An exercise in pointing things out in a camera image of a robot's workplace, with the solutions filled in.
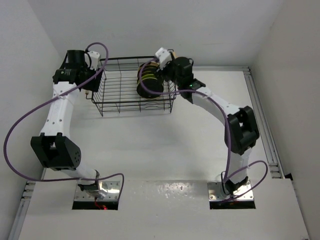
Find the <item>brown yellow patterned plate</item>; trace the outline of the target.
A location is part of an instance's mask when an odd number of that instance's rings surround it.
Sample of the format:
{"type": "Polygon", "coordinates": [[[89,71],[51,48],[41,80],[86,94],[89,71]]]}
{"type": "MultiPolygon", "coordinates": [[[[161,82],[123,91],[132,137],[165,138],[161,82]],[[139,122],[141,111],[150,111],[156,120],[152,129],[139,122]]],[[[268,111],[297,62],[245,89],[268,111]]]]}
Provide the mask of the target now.
{"type": "Polygon", "coordinates": [[[158,67],[155,66],[146,66],[144,68],[140,68],[138,71],[138,74],[143,73],[154,73],[158,70],[158,67]]]}
{"type": "Polygon", "coordinates": [[[142,67],[145,67],[145,68],[148,68],[149,66],[151,66],[151,68],[158,68],[159,64],[154,62],[154,61],[151,61],[151,62],[144,62],[143,64],[141,64],[139,66],[139,69],[141,69],[142,67]]]}

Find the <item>black glossy plate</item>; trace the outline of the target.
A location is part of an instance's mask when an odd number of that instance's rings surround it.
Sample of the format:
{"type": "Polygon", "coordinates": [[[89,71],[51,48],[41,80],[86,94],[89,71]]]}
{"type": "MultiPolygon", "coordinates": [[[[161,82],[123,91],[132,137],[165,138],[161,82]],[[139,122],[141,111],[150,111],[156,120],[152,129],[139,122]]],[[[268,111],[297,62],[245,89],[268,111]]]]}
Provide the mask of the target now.
{"type": "MultiPolygon", "coordinates": [[[[163,80],[161,80],[160,78],[143,78],[142,83],[148,90],[152,92],[162,93],[164,91],[163,80]]],[[[152,98],[160,96],[160,94],[151,94],[148,91],[146,91],[142,87],[141,81],[139,79],[137,80],[136,91],[137,94],[142,98],[152,98]]]]}

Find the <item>lime green plate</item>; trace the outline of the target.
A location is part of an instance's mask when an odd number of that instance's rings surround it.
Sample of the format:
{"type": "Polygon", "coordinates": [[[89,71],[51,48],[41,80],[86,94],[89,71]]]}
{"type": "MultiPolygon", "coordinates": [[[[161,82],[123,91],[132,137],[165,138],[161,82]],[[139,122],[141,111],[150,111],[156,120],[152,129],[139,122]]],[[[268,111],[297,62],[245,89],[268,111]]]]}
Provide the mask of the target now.
{"type": "Polygon", "coordinates": [[[154,78],[157,79],[158,76],[154,72],[142,72],[141,75],[137,75],[138,78],[154,78]]]}

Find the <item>beige plate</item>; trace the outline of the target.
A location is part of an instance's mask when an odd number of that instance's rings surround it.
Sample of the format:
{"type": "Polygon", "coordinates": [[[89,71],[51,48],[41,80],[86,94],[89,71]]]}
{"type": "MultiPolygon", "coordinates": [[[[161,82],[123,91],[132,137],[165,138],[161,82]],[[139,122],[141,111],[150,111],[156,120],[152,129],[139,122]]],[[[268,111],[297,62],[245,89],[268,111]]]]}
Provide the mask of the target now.
{"type": "Polygon", "coordinates": [[[141,100],[143,101],[157,101],[159,100],[161,97],[160,96],[155,96],[155,97],[141,97],[141,100]]]}

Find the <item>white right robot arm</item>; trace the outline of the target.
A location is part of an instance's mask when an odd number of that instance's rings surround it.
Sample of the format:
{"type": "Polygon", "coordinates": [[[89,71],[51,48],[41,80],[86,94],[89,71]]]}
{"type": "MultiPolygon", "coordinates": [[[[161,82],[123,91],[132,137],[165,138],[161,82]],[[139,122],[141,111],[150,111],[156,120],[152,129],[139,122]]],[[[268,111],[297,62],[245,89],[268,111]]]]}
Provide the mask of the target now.
{"type": "Polygon", "coordinates": [[[227,146],[227,162],[223,188],[233,194],[248,181],[249,156],[260,133],[251,107],[239,107],[214,94],[193,74],[193,64],[187,57],[169,56],[159,60],[160,74],[172,81],[179,94],[218,119],[224,126],[224,142],[227,146]]]}

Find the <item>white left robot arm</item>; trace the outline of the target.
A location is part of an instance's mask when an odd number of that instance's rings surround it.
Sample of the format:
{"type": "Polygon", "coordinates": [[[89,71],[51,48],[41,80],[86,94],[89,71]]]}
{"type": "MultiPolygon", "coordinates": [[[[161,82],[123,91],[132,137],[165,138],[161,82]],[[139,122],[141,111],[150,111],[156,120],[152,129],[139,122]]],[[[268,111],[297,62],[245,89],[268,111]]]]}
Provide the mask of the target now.
{"type": "Polygon", "coordinates": [[[81,162],[81,150],[70,137],[72,113],[80,93],[77,87],[94,76],[83,89],[98,89],[101,75],[96,73],[100,60],[101,54],[96,51],[67,51],[64,63],[52,77],[53,97],[57,100],[50,104],[46,122],[39,136],[31,138],[30,145],[44,168],[78,178],[81,191],[102,200],[108,191],[99,180],[99,172],[81,162]]]}

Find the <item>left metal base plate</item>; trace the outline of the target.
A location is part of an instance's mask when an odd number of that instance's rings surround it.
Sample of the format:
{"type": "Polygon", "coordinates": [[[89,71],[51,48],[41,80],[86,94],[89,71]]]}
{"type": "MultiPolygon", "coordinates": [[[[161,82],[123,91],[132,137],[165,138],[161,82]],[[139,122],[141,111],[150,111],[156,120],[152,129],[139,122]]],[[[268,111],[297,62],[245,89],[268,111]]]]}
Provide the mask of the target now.
{"type": "Polygon", "coordinates": [[[92,184],[78,184],[74,200],[78,202],[90,202],[94,200],[112,202],[117,201],[120,195],[120,181],[99,181],[92,184]]]}

